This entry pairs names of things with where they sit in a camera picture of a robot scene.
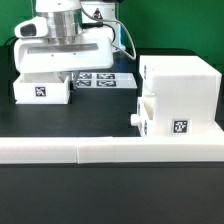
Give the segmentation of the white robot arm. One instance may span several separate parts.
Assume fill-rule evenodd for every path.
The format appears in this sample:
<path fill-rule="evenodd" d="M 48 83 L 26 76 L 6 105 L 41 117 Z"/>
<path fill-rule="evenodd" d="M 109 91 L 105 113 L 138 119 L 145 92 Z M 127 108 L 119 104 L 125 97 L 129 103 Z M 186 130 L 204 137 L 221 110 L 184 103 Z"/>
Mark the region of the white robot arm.
<path fill-rule="evenodd" d="M 20 74 L 73 85 L 83 70 L 112 67 L 112 40 L 101 29 L 83 27 L 80 0 L 36 0 L 35 11 L 14 29 Z"/>

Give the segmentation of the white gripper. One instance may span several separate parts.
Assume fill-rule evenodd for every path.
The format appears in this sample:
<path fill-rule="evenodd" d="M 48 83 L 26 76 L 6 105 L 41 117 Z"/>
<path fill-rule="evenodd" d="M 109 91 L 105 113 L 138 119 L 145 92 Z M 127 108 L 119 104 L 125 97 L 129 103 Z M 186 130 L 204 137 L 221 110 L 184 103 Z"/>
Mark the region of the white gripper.
<path fill-rule="evenodd" d="M 80 71 L 111 68 L 114 59 L 108 37 L 78 36 L 68 45 L 50 45 L 46 39 L 19 39 L 14 61 L 20 73 L 73 71 L 70 90 L 76 90 Z"/>

